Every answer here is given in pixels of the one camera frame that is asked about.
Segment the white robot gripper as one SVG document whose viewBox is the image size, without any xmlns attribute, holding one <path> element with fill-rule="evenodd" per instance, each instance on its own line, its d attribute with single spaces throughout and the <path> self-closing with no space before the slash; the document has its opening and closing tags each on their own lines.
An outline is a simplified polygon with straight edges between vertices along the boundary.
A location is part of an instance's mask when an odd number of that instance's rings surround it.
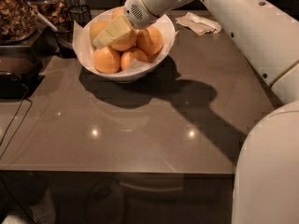
<svg viewBox="0 0 299 224">
<path fill-rule="evenodd" d="M 93 40 L 93 45 L 102 49 L 128 35 L 132 30 L 144 29 L 155 23 L 158 18 L 146 8 L 143 0 L 126 0 L 124 14 L 113 19 L 107 27 Z"/>
</svg>

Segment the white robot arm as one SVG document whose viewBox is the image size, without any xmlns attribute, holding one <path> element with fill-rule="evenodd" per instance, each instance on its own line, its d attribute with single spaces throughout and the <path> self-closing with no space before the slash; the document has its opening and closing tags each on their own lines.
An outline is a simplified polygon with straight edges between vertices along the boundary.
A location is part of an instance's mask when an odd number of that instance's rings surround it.
<svg viewBox="0 0 299 224">
<path fill-rule="evenodd" d="M 116 43 L 190 0 L 126 0 L 94 39 Z M 299 224 L 299 22 L 265 0 L 200 0 L 283 103 L 248 134 L 239 154 L 232 224 Z"/>
</svg>

